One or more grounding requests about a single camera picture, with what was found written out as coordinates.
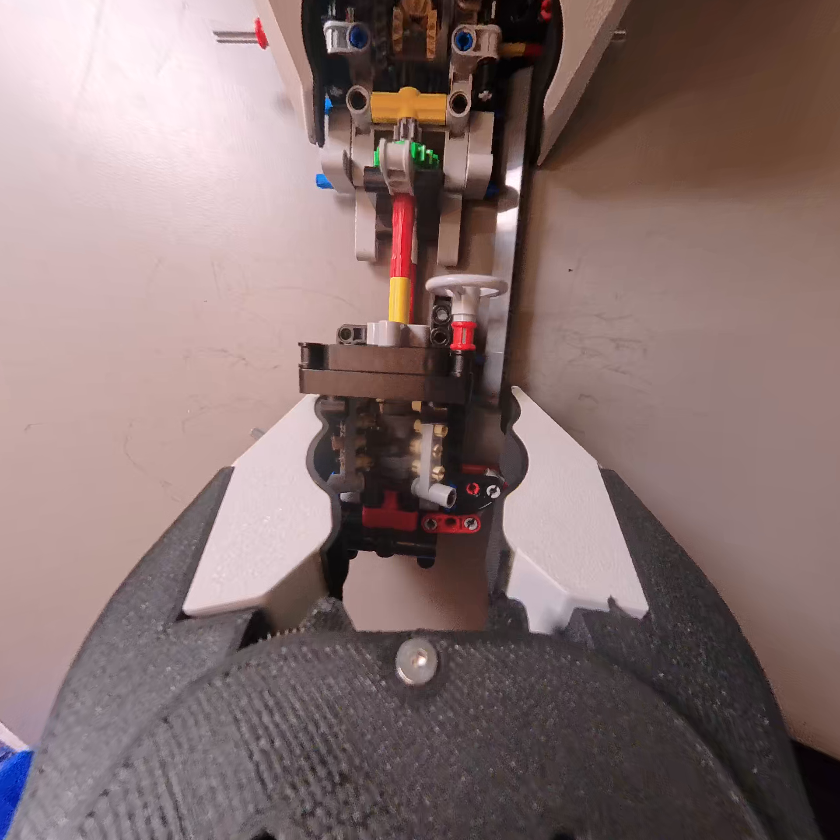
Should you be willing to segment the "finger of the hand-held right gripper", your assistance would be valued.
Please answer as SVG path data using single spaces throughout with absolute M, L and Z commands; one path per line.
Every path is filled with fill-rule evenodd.
M 283 90 L 308 140 L 323 145 L 323 116 L 316 116 L 312 67 L 303 38 L 302 1 L 254 1 L 268 51 Z
M 600 64 L 628 1 L 552 1 L 532 82 L 532 163 L 546 161 Z

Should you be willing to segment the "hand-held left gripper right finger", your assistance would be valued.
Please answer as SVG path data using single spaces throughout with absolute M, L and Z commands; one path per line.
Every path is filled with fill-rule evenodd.
M 644 619 L 648 600 L 599 463 L 522 388 L 510 394 L 490 599 L 509 602 L 533 634 L 562 631 L 578 610 Z

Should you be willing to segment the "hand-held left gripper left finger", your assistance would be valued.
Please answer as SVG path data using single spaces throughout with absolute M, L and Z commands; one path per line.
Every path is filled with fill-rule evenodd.
M 324 434 L 316 404 L 302 397 L 234 462 L 183 603 L 187 616 L 256 607 L 285 631 L 327 595 L 322 549 L 339 514 L 313 475 Z

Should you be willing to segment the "multicoloured lego vehicle model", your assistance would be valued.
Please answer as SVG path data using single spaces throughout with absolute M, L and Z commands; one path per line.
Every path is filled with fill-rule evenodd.
M 424 279 L 459 264 L 464 207 L 490 201 L 508 83 L 532 69 L 548 2 L 302 2 L 303 38 L 323 116 L 318 188 L 353 198 L 356 258 L 390 244 L 386 318 L 301 343 L 301 393 L 318 398 L 332 453 L 316 469 L 339 499 L 322 551 L 339 578 L 359 552 L 434 564 L 438 535 L 476 534 L 503 488 L 469 462 L 466 422 L 480 399 L 490 274 Z M 532 89 L 528 162 L 532 161 Z

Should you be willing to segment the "blue plastic bin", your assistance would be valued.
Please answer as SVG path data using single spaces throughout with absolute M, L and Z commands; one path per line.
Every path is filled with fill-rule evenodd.
M 5 839 L 22 799 L 35 753 L 31 749 L 11 752 L 2 748 L 1 838 Z

